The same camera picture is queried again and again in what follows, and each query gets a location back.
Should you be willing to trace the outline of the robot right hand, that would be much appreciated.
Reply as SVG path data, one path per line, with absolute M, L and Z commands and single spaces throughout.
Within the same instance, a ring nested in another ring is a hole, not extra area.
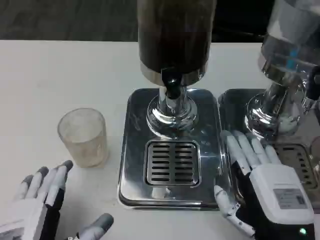
M 315 213 L 291 166 L 282 164 L 270 144 L 240 131 L 223 130 L 221 140 L 230 157 L 244 204 L 214 185 L 222 216 L 253 240 L 314 240 Z

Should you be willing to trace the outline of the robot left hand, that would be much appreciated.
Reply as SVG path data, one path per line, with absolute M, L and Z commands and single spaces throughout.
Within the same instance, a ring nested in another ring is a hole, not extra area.
M 72 168 L 73 162 L 67 160 L 52 169 L 43 166 L 26 176 L 12 202 L 0 213 L 0 238 L 54 240 Z

